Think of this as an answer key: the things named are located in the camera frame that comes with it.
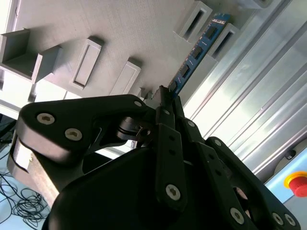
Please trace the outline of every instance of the gray slot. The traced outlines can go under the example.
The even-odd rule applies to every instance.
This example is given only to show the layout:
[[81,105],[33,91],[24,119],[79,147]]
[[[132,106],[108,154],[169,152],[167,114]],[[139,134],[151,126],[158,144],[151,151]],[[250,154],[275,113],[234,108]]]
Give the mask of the gray slot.
[[102,40],[95,37],[89,37],[86,40],[71,79],[73,86],[80,90],[85,88],[101,52],[103,43]]
[[201,1],[195,1],[185,16],[178,21],[174,32],[189,43],[194,43],[211,13],[210,7]]
[[234,25],[228,23],[208,51],[207,55],[213,57],[217,61],[220,61],[233,44],[234,40],[236,39],[235,34],[238,31],[239,30]]

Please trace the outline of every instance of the gray bracket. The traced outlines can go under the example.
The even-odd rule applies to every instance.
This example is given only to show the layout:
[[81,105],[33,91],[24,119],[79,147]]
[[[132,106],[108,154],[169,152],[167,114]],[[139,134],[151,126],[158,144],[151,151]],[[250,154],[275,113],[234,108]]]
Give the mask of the gray bracket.
[[212,45],[207,55],[213,57],[217,61],[221,61],[223,56],[228,52],[228,50],[233,45],[236,39],[236,34],[239,29],[236,28],[231,23],[228,23],[224,30],[221,32],[219,37],[216,39],[215,43]]
[[89,37],[83,46],[70,84],[83,90],[91,76],[104,42],[96,37]]
[[61,48],[54,46],[37,55],[29,54],[26,52],[29,36],[27,29],[1,35],[0,68],[35,84],[53,72]]
[[196,42],[211,13],[210,7],[202,1],[195,1],[185,16],[178,21],[174,32],[189,43]]

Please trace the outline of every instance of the black cable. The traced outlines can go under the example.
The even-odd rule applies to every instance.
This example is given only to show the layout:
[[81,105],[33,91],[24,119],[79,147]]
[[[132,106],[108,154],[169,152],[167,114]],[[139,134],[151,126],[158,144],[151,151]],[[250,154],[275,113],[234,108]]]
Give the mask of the black cable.
[[24,188],[18,193],[16,185],[10,183],[6,177],[12,177],[9,172],[0,172],[0,194],[5,198],[0,201],[7,201],[11,208],[9,216],[0,222],[7,221],[12,215],[20,216],[26,225],[37,230],[38,223],[47,217],[48,205],[44,198],[30,188]]

